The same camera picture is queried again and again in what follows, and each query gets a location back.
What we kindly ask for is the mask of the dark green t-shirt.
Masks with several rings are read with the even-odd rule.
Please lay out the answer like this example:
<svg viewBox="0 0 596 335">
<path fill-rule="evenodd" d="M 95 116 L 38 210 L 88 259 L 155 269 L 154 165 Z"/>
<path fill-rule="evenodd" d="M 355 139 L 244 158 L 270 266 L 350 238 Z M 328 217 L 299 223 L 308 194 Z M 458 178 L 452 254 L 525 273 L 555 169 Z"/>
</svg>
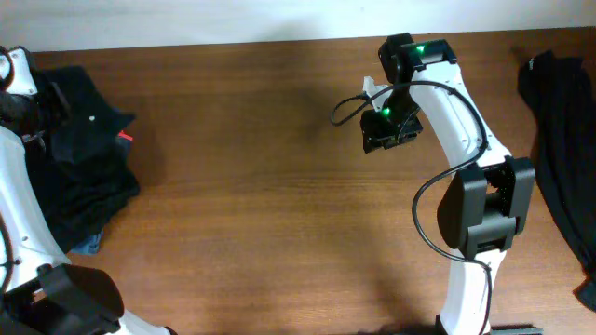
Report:
<svg viewBox="0 0 596 335">
<path fill-rule="evenodd" d="M 79 164 L 100 154 L 135 120 L 111 106 L 81 66 L 42 70 L 34 80 L 58 162 Z"/>
</svg>

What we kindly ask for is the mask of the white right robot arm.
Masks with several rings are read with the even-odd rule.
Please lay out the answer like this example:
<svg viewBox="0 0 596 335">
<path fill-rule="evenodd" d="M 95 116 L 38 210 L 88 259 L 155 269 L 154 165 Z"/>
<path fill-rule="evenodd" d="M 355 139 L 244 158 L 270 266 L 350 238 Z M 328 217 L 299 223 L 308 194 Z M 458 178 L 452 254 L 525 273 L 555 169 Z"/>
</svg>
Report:
<svg viewBox="0 0 596 335">
<path fill-rule="evenodd" d="M 461 69 L 445 40 L 416 43 L 392 35 L 378 57 L 387 83 L 367 77 L 363 90 L 370 110 L 360 126 L 363 149 L 390 149 L 413 141 L 424 113 L 448 160 L 447 170 L 426 181 L 413 198 L 412 214 L 425 191 L 450 184 L 437 209 L 446 248 L 423 241 L 451 263 L 446 300 L 431 334 L 492 334 L 494 282 L 514 238 L 525 225 L 535 183 L 526 157 L 515 158 L 486 125 L 471 99 Z"/>
</svg>

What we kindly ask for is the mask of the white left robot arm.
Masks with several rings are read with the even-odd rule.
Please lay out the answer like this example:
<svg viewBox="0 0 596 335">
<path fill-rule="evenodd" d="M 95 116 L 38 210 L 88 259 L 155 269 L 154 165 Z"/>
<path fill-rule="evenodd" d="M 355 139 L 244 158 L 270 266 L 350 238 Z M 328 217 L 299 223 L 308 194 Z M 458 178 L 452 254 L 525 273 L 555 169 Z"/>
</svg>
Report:
<svg viewBox="0 0 596 335">
<path fill-rule="evenodd" d="M 167 334 L 129 311 L 103 270 L 68 254 L 140 190 L 119 133 L 131 116 L 88 80 L 8 93 L 1 129 L 1 330 L 5 334 Z"/>
</svg>

